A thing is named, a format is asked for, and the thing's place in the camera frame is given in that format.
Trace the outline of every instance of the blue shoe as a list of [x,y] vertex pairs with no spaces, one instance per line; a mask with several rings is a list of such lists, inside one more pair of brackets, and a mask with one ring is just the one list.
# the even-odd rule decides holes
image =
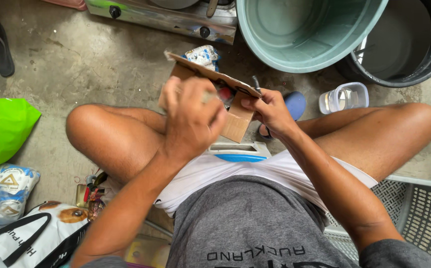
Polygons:
[[[302,117],[303,112],[306,108],[306,99],[303,96],[303,94],[299,91],[294,91],[284,98],[285,105],[288,108],[288,111],[290,112],[290,115],[292,116],[293,120],[298,120],[300,117]],[[267,136],[264,136],[260,134],[260,127],[258,127],[257,131],[260,134],[260,136],[266,140],[272,140],[273,137],[270,135],[270,130],[267,126],[265,126],[265,129],[268,132]]]

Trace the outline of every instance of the stove knob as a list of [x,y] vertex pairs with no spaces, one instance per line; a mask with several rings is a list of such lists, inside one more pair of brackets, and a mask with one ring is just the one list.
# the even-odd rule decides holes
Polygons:
[[121,16],[121,9],[118,6],[110,6],[110,15],[113,19]]
[[209,35],[211,34],[211,30],[209,30],[209,28],[207,28],[205,26],[202,26],[199,29],[199,34],[200,34],[200,37],[205,39],[205,38],[209,37]]

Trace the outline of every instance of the man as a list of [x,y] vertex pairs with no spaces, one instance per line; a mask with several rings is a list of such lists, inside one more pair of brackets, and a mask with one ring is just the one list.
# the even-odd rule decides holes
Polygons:
[[124,267],[120,256],[154,202],[176,212],[169,268],[358,267],[323,235],[327,210],[351,236],[362,267],[431,267],[431,256],[403,240],[368,188],[429,143],[430,106],[295,122],[281,94],[263,90],[262,99],[242,105],[287,151],[231,163],[203,154],[227,114],[216,98],[201,103],[204,91],[215,91],[207,79],[171,77],[163,88],[167,116],[95,104],[70,113],[71,144],[126,183],[89,228],[72,267]]

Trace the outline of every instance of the dog print bag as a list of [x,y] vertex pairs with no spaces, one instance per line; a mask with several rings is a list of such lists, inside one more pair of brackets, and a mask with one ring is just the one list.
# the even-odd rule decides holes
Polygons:
[[0,229],[0,268],[53,268],[65,263],[88,228],[85,209],[47,201]]

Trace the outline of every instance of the black handle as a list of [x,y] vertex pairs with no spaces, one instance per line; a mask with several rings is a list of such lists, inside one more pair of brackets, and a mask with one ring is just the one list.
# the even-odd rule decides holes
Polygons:
[[48,223],[50,222],[50,219],[52,218],[52,215],[46,212],[35,214],[32,216],[21,218],[20,220],[14,223],[11,223],[0,229],[0,235],[1,235],[13,229],[16,229],[26,224],[29,224],[31,222],[34,222],[43,217],[47,217],[47,220],[45,221],[45,223],[32,236],[30,236],[29,239],[23,242],[19,248],[17,248],[13,253],[11,253],[6,259],[4,259],[3,262],[5,266],[9,267],[12,264],[14,264],[14,262],[16,262],[17,259],[20,258],[20,256],[22,256],[22,254],[27,251],[27,249],[37,240],[40,234],[42,234],[44,229],[47,227]]
[[110,15],[113,19],[121,16],[121,9],[118,6],[110,6]]
[[209,37],[209,35],[211,34],[211,30],[209,30],[209,28],[207,28],[207,27],[205,27],[205,26],[202,26],[202,27],[199,29],[199,34],[200,34],[200,37],[202,37],[202,38],[206,39],[206,38],[207,38],[207,37]]

